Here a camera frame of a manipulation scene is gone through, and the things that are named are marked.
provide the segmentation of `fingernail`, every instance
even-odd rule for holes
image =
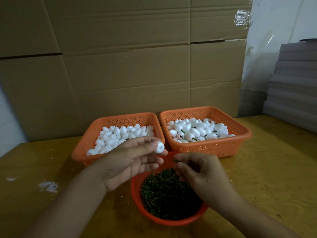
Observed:
[[[152,146],[152,147],[157,147],[157,146],[158,146],[158,142],[157,142],[157,141],[151,142],[151,146]]]

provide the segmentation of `right hand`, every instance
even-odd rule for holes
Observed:
[[[180,153],[174,159],[181,161],[174,167],[179,179],[187,180],[197,195],[218,213],[239,197],[217,156]],[[199,166],[200,172],[195,172],[190,165]]]

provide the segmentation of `hand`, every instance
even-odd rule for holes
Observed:
[[[129,139],[92,163],[89,168],[101,177],[106,192],[112,191],[137,174],[155,170],[163,159],[154,155],[160,139],[138,137]],[[165,149],[160,156],[167,155]]]
[[[188,181],[197,195],[213,210],[220,212],[238,196],[219,159],[215,155],[181,153],[174,156],[176,174]],[[195,172],[190,166],[198,166]]]

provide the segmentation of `wooden table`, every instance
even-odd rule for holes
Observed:
[[[222,158],[237,191],[304,237],[317,237],[317,134],[269,116],[238,118],[253,137]],[[70,153],[80,137],[23,143],[0,159],[0,236],[16,237],[84,166]],[[43,181],[57,193],[41,191]],[[185,227],[143,216],[127,182],[106,195],[82,237],[243,237],[211,209]]]

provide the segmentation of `perforated basket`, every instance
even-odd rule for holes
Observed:
[[[206,154],[213,154],[218,157],[232,156],[236,154],[242,142],[252,136],[251,131],[234,120],[232,117],[222,112],[215,107],[198,107],[198,108],[184,108],[161,112],[160,120],[162,128],[166,134],[167,141],[175,152],[200,152]],[[167,129],[167,123],[176,119],[205,119],[209,118],[216,123],[224,123],[228,126],[229,134],[235,134],[234,137],[190,142],[178,143],[172,139]]]
[[[88,166],[103,154],[86,156],[87,150],[94,148],[95,141],[99,136],[99,132],[102,127],[109,128],[110,126],[129,126],[140,124],[141,126],[154,126],[155,137],[159,138],[162,143],[165,143],[163,132],[157,116],[154,113],[139,113],[139,114],[128,114],[111,116],[97,119],[91,123],[89,128],[86,130],[81,140],[76,145],[72,152],[72,158],[75,161],[82,162],[85,166]]]

